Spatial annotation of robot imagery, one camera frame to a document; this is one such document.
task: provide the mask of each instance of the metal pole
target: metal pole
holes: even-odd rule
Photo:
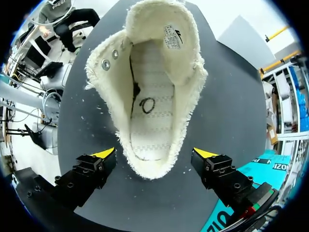
[[[7,108],[9,108],[9,109],[16,110],[16,111],[22,112],[22,113],[24,113],[24,114],[31,115],[31,116],[33,116],[33,117],[37,117],[37,118],[39,118],[39,119],[41,119],[41,120],[44,120],[44,121],[46,121],[46,122],[49,122],[49,120],[47,120],[46,118],[43,118],[43,117],[39,117],[39,116],[37,116],[37,115],[30,114],[30,113],[27,112],[27,111],[24,111],[24,110],[21,110],[21,109],[12,107],[11,105],[5,104],[5,103],[3,103],[3,102],[0,102],[0,105],[3,105],[3,106],[5,106],[5,107],[7,107]]]

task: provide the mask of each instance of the bolt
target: bolt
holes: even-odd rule
[[[39,192],[39,191],[41,191],[41,187],[37,185],[37,186],[34,188],[34,190],[35,190],[36,192]]]
[[[235,183],[234,184],[234,188],[239,189],[240,188],[240,184],[239,183]]]
[[[73,186],[74,186],[74,184],[73,183],[68,183],[68,188],[72,188]]]

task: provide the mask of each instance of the metal eyelet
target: metal eyelet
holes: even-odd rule
[[[114,49],[114,50],[112,51],[112,57],[113,57],[114,59],[117,59],[118,56],[119,56],[118,51],[117,51],[116,49]]]
[[[108,59],[104,59],[102,61],[102,68],[105,70],[105,71],[108,71],[108,69],[110,69],[111,67],[111,63]]]

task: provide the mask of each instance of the round table surface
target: round table surface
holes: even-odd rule
[[[197,6],[186,3],[200,36],[201,54],[209,76],[192,115],[187,135],[172,170],[158,180],[144,180],[126,162],[103,99],[86,86],[85,62],[90,52],[120,31],[127,9],[136,0],[120,0],[85,40],[70,71],[62,98],[58,153],[61,173],[82,154],[115,147],[118,164],[101,190],[95,190],[75,212],[96,223],[125,231],[199,231],[218,197],[206,190],[190,164],[198,147],[226,154],[240,167],[263,154],[266,104],[258,71],[216,41]]]

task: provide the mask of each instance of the white wall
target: white wall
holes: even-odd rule
[[[103,17],[119,0],[75,0],[77,9],[92,8]]]
[[[257,31],[262,39],[287,25],[277,7],[267,0],[188,0],[197,5],[216,39],[238,16],[242,16]],[[273,54],[295,41],[293,30],[284,31],[268,42]]]

